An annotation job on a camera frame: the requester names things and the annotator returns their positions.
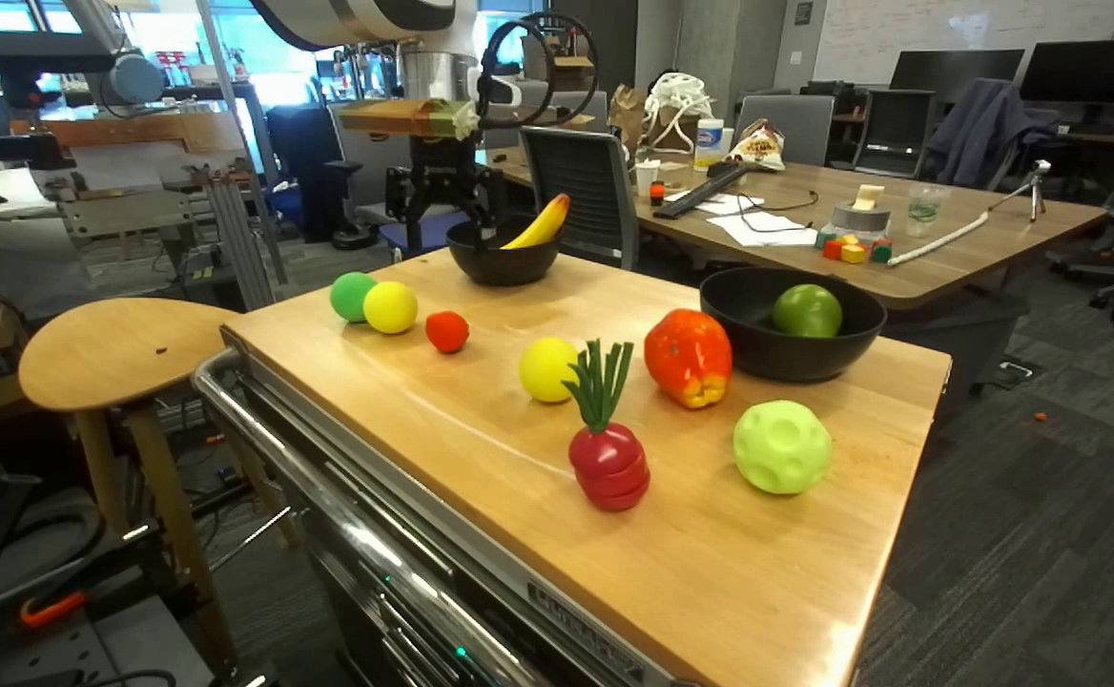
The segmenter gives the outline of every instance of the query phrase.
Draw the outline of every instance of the wooden tabletop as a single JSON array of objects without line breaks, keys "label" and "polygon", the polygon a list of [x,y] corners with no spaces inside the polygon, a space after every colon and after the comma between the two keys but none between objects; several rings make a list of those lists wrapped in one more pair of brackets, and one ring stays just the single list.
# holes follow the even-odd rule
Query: wooden tabletop
[{"label": "wooden tabletop", "polygon": [[64,310],[32,335],[18,386],[51,411],[90,411],[181,386],[221,350],[237,315],[174,297],[106,297]]},{"label": "wooden tabletop", "polygon": [[[522,153],[507,153],[502,168],[507,180],[532,185],[532,168]],[[694,187],[703,175],[694,175],[691,168],[669,168],[663,180],[673,191],[681,191],[681,187]],[[771,175],[771,173],[744,175],[741,194],[764,198],[766,208],[776,208],[776,215],[785,215],[798,227],[827,227],[836,208],[853,208],[858,185],[883,185],[886,187],[883,204],[895,212],[895,227],[898,231],[907,227],[903,198],[907,198],[907,187],[916,187],[916,180],[898,180],[898,175],[863,175],[863,173],[842,173],[842,168],[789,165],[783,175]],[[921,236],[900,236],[898,254],[921,250],[942,234],[956,234],[971,227],[981,212],[1004,198],[1004,194],[972,191],[972,187],[942,187],[942,191],[945,191],[945,204],[937,227],[925,231]],[[682,218],[654,218],[650,204],[640,198],[635,204],[639,204],[639,218],[658,234],[703,245],[719,255],[732,255],[744,265],[789,269],[789,271],[809,271],[809,275],[839,275],[854,283],[858,290],[872,290],[874,297],[883,297],[888,310],[921,310],[958,290],[961,283],[976,283],[1015,265],[1020,255],[1046,250],[1050,240],[1060,240],[1070,234],[1081,234],[1104,220],[1104,208],[1050,198],[1046,218],[1031,227],[1026,220],[1031,204],[1008,198],[1004,208],[992,212],[992,218],[976,234],[940,254],[928,254],[900,269],[872,269],[872,265],[858,269],[858,265],[823,261],[818,250],[744,250],[699,212]]]},{"label": "wooden tabletop", "polygon": [[[566,457],[575,404],[527,401],[516,364],[538,335],[640,344],[699,294],[574,255],[513,290],[474,287],[451,254],[380,279],[413,287],[421,316],[458,310],[470,348],[435,357],[423,330],[345,324],[325,290],[231,320],[231,335],[676,676],[846,684],[945,357],[877,339],[836,383],[737,373],[725,404],[686,411],[658,395],[635,348],[620,419],[640,437],[654,490],[635,511],[603,516]],[[741,411],[779,397],[804,401],[836,438],[831,475],[794,499],[748,490],[731,449]]]}]

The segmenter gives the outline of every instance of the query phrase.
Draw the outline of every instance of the floor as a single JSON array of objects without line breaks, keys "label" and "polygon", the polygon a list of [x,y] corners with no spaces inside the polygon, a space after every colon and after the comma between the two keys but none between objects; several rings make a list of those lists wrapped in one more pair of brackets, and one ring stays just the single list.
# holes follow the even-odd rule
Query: floor
[{"label": "floor", "polygon": [[[287,240],[282,294],[329,287],[387,254]],[[1031,315],[995,377],[937,432],[858,654],[863,687],[1114,687],[1114,330],[1089,287],[1031,265]],[[210,523],[221,558],[256,526],[237,505]],[[341,684],[331,624],[299,550],[254,541],[217,569],[243,668]]]}]

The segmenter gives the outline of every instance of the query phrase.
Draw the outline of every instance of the black bowl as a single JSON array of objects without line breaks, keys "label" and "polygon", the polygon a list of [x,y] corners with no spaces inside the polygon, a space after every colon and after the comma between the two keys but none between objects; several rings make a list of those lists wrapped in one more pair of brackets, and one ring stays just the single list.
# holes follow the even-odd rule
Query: black bowl
[{"label": "black bowl", "polygon": [[[821,283],[839,297],[842,324],[831,339],[789,335],[771,324],[771,307],[794,283]],[[839,279],[798,271],[719,271],[703,283],[703,315],[732,339],[737,372],[771,383],[827,383],[842,373],[886,330],[888,310]]]},{"label": "black bowl", "polygon": [[550,275],[556,261],[556,240],[516,254],[504,254],[504,240],[513,240],[513,234],[494,234],[479,220],[456,227],[446,234],[456,265],[480,287],[522,287]]}]

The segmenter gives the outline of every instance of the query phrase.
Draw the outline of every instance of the bell pepper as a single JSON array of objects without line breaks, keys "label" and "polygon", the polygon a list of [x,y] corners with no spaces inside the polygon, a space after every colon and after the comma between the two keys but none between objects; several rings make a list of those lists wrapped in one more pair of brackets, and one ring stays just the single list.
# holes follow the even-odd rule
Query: bell pepper
[{"label": "bell pepper", "polygon": [[650,377],[682,409],[711,409],[732,377],[732,339],[703,310],[673,310],[644,335]]}]

